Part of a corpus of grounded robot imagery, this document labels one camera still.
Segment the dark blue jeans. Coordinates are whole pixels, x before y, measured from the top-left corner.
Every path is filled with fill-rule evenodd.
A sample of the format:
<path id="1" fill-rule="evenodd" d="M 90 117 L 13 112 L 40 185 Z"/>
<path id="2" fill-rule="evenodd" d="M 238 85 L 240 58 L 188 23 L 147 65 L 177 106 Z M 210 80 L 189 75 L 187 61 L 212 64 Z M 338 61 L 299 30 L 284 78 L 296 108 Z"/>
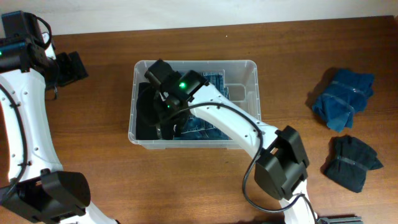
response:
<path id="1" fill-rule="evenodd" d="M 229 89 L 225 86 L 223 72 L 202 72 L 201 75 L 229 99 Z M 180 134 L 174 136 L 174 140 L 229 140 L 229 137 L 212 124 L 190 115 Z"/>

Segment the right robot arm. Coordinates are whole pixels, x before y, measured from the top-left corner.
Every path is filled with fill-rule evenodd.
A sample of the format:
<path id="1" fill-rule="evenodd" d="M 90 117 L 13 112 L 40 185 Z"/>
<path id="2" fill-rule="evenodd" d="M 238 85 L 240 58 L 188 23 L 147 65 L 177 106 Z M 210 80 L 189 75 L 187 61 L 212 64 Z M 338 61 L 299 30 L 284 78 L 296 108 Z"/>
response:
<path id="1" fill-rule="evenodd" d="M 151 126 L 179 128 L 190 115 L 202 119 L 234 140 L 251 157 L 244 175 L 244 198 L 266 213 L 283 213 L 285 223 L 316 223 L 307 193 L 309 160 L 299 133 L 268 125 L 223 96 L 203 75 L 175 71 L 163 60 L 155 61 L 144 75 L 155 91 L 152 104 L 139 103 Z M 260 188 L 280 203 L 279 209 L 254 203 L 246 192 L 250 173 Z"/>

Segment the dark grey taped shirt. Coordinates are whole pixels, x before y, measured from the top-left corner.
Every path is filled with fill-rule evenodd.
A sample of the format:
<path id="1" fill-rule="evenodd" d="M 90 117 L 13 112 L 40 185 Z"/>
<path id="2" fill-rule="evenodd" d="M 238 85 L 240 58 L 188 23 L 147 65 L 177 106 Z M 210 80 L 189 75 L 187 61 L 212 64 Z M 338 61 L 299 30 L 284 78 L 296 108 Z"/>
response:
<path id="1" fill-rule="evenodd" d="M 384 167 L 377 158 L 377 152 L 349 135 L 333 138 L 332 143 L 332 157 L 323 173 L 352 192 L 362 192 L 368 171 Z"/>

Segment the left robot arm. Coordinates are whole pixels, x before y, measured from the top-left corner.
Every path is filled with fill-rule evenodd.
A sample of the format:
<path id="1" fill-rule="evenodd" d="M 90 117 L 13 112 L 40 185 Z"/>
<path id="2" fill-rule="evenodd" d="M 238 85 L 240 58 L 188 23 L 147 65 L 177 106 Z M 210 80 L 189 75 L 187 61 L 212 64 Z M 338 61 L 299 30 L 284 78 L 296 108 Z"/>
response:
<path id="1" fill-rule="evenodd" d="M 9 147 L 9 185 L 1 205 L 32 223 L 112 223 L 88 182 L 67 172 L 55 152 L 45 93 L 87 77 L 76 52 L 56 54 L 47 23 L 29 12 L 3 14 L 1 108 Z"/>

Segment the light blue jeans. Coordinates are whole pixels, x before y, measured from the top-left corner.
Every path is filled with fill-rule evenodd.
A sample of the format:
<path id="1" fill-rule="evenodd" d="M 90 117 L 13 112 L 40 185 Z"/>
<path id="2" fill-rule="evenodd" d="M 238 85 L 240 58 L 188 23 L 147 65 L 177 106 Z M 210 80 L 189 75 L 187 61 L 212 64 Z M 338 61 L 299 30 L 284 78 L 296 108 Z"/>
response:
<path id="1" fill-rule="evenodd" d="M 150 113 L 150 83 L 143 82 L 139 84 L 139 94 L 136 102 L 137 119 L 146 125 L 149 124 L 148 116 Z"/>

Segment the clear plastic storage bin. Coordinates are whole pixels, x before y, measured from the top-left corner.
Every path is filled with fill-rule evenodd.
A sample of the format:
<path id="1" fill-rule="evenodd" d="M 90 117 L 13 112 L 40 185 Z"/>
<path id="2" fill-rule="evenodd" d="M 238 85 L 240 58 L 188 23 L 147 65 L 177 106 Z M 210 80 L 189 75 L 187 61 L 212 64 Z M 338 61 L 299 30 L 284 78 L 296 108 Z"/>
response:
<path id="1" fill-rule="evenodd" d="M 147 69 L 155 63 L 153 60 L 141 60 L 134 66 L 131 112 L 128 139 L 131 143 L 146 149 L 167 148 L 227 148 L 240 149 L 233 140 L 141 140 L 137 137 L 136 104 L 139 93 L 148 80 L 144 76 Z M 236 106 L 261 119 L 261 101 L 257 78 L 257 65 L 252 60 L 168 60 L 173 70 L 187 72 L 219 72 L 223 75 L 224 86 L 229 90 L 229 99 Z"/>

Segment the blue taped shirt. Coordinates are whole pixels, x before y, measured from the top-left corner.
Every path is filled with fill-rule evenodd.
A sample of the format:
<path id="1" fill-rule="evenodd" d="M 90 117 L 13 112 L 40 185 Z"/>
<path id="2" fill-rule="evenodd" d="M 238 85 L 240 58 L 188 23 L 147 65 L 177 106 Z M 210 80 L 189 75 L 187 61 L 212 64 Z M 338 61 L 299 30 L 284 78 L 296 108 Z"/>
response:
<path id="1" fill-rule="evenodd" d="M 373 83 L 373 74 L 339 69 L 316 98 L 312 111 L 338 133 L 352 128 L 354 115 L 364 111 L 373 96 Z"/>

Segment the black taped shirt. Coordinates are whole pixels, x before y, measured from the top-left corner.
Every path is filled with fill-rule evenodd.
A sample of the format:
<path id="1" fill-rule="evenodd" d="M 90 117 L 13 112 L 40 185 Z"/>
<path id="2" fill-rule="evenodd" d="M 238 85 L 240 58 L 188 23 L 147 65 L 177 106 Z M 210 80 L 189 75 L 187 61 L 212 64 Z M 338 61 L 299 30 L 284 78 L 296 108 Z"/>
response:
<path id="1" fill-rule="evenodd" d="M 171 120 L 162 121 L 173 113 L 161 100 L 158 91 L 148 82 L 139 84 L 136 101 L 136 139 L 177 140 L 182 137 L 188 114 L 180 114 Z"/>

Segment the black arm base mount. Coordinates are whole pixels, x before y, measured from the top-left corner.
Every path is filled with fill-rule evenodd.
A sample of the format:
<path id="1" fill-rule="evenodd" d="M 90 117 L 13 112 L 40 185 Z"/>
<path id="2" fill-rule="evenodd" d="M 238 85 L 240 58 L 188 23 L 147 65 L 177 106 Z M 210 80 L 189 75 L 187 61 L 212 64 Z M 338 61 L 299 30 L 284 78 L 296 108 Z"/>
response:
<path id="1" fill-rule="evenodd" d="M 317 220 L 317 224 L 364 224 L 361 217 L 322 217 Z"/>

